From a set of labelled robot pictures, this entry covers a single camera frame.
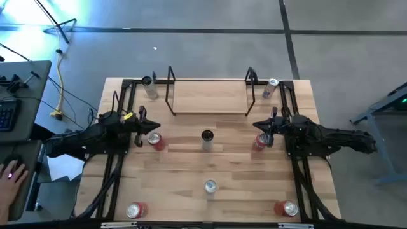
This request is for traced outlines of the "red Fanta can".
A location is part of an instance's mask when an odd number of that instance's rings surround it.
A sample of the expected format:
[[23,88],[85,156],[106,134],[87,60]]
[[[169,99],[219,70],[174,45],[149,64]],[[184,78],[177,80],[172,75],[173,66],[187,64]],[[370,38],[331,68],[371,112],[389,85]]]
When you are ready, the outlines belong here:
[[148,213],[148,205],[145,202],[133,202],[126,210],[126,215],[131,219],[143,218]]
[[268,146],[270,142],[270,136],[266,133],[258,134],[252,144],[252,150],[256,152],[262,151],[265,147]]

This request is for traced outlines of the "tall white can black lid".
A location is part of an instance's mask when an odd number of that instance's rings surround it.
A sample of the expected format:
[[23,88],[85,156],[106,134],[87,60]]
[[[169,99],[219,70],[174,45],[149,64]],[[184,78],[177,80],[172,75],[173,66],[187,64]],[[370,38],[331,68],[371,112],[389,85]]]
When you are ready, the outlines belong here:
[[150,99],[157,99],[158,98],[158,92],[156,89],[156,78],[154,76],[145,76],[141,80],[141,84],[143,85],[147,96]]
[[214,133],[211,130],[204,130],[201,134],[202,149],[204,151],[211,151],[213,146]]

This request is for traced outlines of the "black computer mouse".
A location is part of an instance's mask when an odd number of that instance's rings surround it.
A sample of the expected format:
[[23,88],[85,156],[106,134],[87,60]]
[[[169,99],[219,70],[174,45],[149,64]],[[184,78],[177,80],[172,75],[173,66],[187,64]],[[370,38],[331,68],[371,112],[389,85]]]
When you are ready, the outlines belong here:
[[9,155],[9,156],[6,157],[6,159],[3,162],[3,168],[2,168],[2,171],[1,171],[2,173],[4,173],[7,166],[9,166],[9,164],[12,161],[16,161],[16,163],[13,166],[13,168],[9,171],[8,179],[11,179],[14,176],[17,169],[23,164],[23,160],[22,160],[22,157],[20,155]]

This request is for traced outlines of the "person's hand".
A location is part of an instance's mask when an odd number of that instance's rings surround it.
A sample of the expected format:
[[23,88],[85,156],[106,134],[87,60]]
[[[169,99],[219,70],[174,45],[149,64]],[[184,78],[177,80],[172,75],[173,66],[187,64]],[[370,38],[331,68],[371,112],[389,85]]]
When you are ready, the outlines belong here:
[[7,223],[10,206],[28,175],[24,164],[18,168],[16,166],[16,160],[12,160],[6,167],[0,165],[0,169],[4,169],[0,175],[0,225]]

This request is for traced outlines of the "black desk clamp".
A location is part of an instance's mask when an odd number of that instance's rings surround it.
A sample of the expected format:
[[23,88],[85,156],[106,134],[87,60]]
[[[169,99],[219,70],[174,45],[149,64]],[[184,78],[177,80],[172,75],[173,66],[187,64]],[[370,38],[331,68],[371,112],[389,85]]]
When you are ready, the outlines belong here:
[[31,71],[30,74],[31,75],[24,81],[22,81],[22,79],[16,74],[13,75],[11,80],[7,80],[5,76],[0,76],[0,86],[5,87],[6,91],[9,94],[14,95],[17,92],[17,90],[19,90],[21,88],[28,88],[29,87],[28,82],[31,79],[33,79],[33,78],[40,79],[41,78],[34,71]]

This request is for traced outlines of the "silver metal bracket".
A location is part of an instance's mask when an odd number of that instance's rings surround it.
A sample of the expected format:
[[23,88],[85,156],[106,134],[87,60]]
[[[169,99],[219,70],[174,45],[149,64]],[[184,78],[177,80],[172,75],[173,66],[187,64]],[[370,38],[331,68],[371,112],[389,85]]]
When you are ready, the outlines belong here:
[[100,229],[120,229],[120,228],[137,228],[137,223],[130,222],[104,222],[101,223]]
[[303,223],[279,223],[278,229],[314,229],[314,225]]

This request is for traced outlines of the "blue-grey metal table frame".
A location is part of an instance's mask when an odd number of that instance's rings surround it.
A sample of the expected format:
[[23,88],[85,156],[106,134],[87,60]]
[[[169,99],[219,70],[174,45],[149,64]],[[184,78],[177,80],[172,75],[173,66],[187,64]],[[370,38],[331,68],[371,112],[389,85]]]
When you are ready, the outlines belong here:
[[361,121],[366,120],[370,126],[372,136],[376,141],[378,153],[387,168],[387,175],[375,181],[377,185],[407,181],[407,172],[398,173],[394,168],[385,139],[376,124],[375,116],[383,115],[407,115],[407,82],[393,89],[378,102],[370,105],[367,110],[349,120],[353,125],[357,125]]

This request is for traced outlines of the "red Coca-Cola can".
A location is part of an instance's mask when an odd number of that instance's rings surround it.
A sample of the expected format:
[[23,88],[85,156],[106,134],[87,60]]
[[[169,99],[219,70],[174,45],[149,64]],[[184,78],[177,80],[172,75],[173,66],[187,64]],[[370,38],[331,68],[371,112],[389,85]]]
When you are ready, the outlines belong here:
[[299,208],[294,202],[284,200],[275,203],[274,211],[278,216],[294,217],[299,212]]
[[156,151],[162,151],[165,148],[163,137],[157,132],[150,133],[150,135],[148,136],[148,143]]

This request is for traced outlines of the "grey desk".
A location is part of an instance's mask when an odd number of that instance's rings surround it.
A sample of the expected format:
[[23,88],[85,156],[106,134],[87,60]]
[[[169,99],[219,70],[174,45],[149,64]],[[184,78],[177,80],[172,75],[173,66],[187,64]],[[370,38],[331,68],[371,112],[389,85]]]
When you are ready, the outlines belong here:
[[14,203],[10,207],[8,218],[10,221],[20,219],[25,211],[31,179],[34,175],[42,143],[40,140],[30,140],[29,138],[35,124],[51,65],[49,60],[0,63],[0,76],[5,76],[7,80],[11,80],[16,74],[24,81],[31,75],[31,71],[41,77],[40,79],[31,79],[28,82],[28,88],[21,88],[14,95],[9,94],[5,87],[0,86],[0,99],[18,97],[21,100],[19,115],[13,130],[0,133],[0,163],[4,162],[9,155],[20,155],[25,168],[29,171],[27,179],[22,183]]

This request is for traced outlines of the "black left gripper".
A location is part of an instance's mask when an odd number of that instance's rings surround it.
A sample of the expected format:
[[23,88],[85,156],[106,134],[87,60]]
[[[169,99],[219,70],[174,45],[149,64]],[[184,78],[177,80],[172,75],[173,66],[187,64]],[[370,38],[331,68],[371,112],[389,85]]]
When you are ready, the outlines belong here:
[[146,108],[144,106],[139,107],[138,116],[136,112],[131,112],[134,115],[131,118],[124,120],[124,124],[127,132],[136,133],[136,136],[134,137],[134,144],[137,147],[142,147],[142,136],[159,128],[160,124],[146,119]]

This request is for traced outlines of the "blue silver Red Bull can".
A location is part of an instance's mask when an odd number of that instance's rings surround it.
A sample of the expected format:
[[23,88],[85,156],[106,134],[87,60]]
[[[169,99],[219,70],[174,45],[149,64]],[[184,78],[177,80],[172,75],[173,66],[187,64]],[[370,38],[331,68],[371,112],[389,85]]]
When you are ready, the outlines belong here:
[[279,86],[279,80],[275,78],[270,78],[266,84],[265,89],[263,90],[262,97],[269,99],[274,93],[275,89]]
[[209,179],[205,182],[205,191],[209,194],[215,193],[217,191],[217,183],[213,179]]

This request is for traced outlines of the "black desk foot bar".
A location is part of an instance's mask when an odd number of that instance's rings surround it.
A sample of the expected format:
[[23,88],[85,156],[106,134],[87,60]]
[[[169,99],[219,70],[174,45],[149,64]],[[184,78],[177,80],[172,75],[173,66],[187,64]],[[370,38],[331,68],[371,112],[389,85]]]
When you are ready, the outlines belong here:
[[53,135],[53,132],[35,123],[32,127],[32,132],[29,139],[45,141],[51,138]]

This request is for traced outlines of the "black keyboard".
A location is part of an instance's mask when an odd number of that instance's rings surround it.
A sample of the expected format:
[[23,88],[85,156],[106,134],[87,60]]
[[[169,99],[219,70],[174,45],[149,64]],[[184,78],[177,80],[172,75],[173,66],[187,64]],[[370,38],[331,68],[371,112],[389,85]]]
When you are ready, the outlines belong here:
[[0,100],[0,132],[11,132],[19,115],[20,99]]

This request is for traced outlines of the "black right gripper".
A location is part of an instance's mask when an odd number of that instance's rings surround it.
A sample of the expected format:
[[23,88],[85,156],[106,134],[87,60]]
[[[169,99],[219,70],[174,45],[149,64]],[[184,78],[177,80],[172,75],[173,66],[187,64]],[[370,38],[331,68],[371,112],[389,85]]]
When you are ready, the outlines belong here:
[[260,129],[263,132],[266,132],[268,136],[268,147],[272,147],[274,144],[274,135],[280,134],[283,135],[286,132],[286,127],[289,122],[283,116],[277,116],[277,107],[272,108],[271,117],[267,118],[264,121],[254,122],[253,126]]

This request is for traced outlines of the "wooden shelf black metal frame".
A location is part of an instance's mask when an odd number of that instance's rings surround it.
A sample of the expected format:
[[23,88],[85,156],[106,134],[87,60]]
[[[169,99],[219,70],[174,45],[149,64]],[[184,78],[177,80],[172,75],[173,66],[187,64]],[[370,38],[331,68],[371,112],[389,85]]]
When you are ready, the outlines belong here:
[[178,80],[168,66],[165,103],[177,114],[243,114],[248,116],[256,103],[254,86],[258,76],[249,67],[244,79]]

